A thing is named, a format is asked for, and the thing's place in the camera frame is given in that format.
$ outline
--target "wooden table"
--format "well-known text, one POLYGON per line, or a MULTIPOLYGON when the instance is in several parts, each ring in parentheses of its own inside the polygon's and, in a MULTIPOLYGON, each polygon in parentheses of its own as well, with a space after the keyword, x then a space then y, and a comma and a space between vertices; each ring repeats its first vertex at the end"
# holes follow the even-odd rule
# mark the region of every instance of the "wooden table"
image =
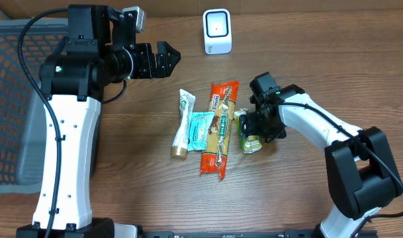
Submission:
MULTIPOLYGON (((324 154, 298 132, 242 155, 232 128, 226 178, 199 176, 200 153, 169 156, 179 126, 179 89, 206 111, 210 84, 240 82, 237 108, 250 108, 248 83, 270 71, 302 87, 319 105, 389 140, 403 180, 403 10, 232 16, 230 54, 206 56, 201 17, 148 19, 138 42, 166 40, 182 53, 167 79, 133 80, 103 106, 98 162, 91 181, 94 217, 177 232, 314 228, 328 214, 324 154)), ((122 85, 111 85, 106 98, 122 85)), ((32 221, 34 195, 0 195, 0 237, 32 221)), ((399 197, 382 213, 403 209, 399 197)), ((403 218, 366 229, 403 237, 403 218)))

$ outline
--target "food package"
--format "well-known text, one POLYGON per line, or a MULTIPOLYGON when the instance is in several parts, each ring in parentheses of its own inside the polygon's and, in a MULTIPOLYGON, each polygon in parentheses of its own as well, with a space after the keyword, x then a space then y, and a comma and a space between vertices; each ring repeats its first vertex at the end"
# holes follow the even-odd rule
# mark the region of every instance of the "food package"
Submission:
POLYGON ((195 96, 187 91, 179 90, 179 108, 181 111, 181 125, 173 140, 170 156, 178 159, 186 159, 189 142, 189 127, 194 110, 195 96))
POLYGON ((254 153, 256 151, 259 151, 263 146, 261 144, 259 136, 248 136, 247 138, 243 138, 241 135, 240 116, 246 115, 247 113, 248 109, 246 108, 238 109, 237 111, 235 111, 234 119, 236 124, 236 131, 240 139, 242 151, 244 153, 254 153))
POLYGON ((221 180, 225 177, 230 128, 239 85, 237 81, 212 84, 208 110, 214 112, 214 118, 208 129, 207 149, 201 155, 200 175, 219 173, 221 180))
POLYGON ((208 129, 212 124, 214 112, 193 112, 189 130, 188 151, 207 149, 208 129))

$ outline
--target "cable clip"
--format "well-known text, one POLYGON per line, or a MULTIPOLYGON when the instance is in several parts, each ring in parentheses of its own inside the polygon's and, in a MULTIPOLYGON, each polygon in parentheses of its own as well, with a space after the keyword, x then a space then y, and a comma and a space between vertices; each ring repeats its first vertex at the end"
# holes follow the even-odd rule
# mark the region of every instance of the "cable clip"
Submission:
POLYGON ((340 132, 341 132, 341 129, 343 129, 343 128, 342 128, 341 125, 339 125, 338 127, 336 127, 336 129, 337 129, 336 133, 340 133, 340 132))
POLYGON ((63 135, 62 138, 54 138, 56 141, 66 140, 66 135, 63 135))
POLYGON ((59 210, 58 208, 56 208, 55 210, 51 209, 50 211, 48 211, 48 213, 49 213, 50 215, 52 215, 52 214, 58 214, 59 211, 60 211, 60 210, 59 210))

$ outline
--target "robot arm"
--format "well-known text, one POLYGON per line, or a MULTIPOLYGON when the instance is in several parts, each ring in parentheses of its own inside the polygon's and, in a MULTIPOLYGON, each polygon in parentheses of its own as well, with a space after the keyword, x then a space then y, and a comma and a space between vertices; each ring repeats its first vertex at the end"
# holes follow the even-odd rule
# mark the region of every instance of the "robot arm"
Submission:
POLYGON ((269 73, 257 76, 250 87, 253 91, 250 101, 255 104, 256 112, 241 115, 243 137, 259 135, 268 143, 275 138, 285 138, 288 126, 325 153, 328 187, 335 206, 317 226, 314 237, 350 237, 365 217, 377 213, 402 194, 388 171, 376 161, 370 160, 369 166, 361 170, 355 165, 359 159, 369 159, 357 146, 356 140, 359 140, 400 177, 388 141, 378 128, 362 130, 343 122, 318 106, 300 87, 280 88, 269 73), (351 136, 341 133, 342 129, 351 136))
MULTIPOLYGON (((117 229, 117 235, 135 238, 134 226, 92 217, 89 177, 103 91, 108 84, 125 79, 169 77, 181 54, 167 42, 157 42, 156 56, 149 43, 136 43, 135 34, 144 31, 146 19, 139 7, 117 11, 102 5, 70 5, 67 15, 67 54, 48 56, 39 72, 40 91, 56 114, 62 138, 58 199, 50 235, 112 238, 117 229)), ((41 237, 49 226, 58 158, 54 123, 45 109, 47 138, 41 193, 32 224, 19 228, 17 237, 41 237)))

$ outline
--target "white tube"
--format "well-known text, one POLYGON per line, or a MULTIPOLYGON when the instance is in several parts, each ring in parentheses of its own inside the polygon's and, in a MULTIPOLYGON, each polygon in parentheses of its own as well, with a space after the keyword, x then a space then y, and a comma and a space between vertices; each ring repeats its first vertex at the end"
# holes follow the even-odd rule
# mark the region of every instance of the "white tube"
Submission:
POLYGON ((191 118, 193 116, 195 96, 181 89, 179 108, 181 111, 181 125, 173 140, 170 156, 179 159, 186 159, 189 142, 189 128, 191 127, 191 118))

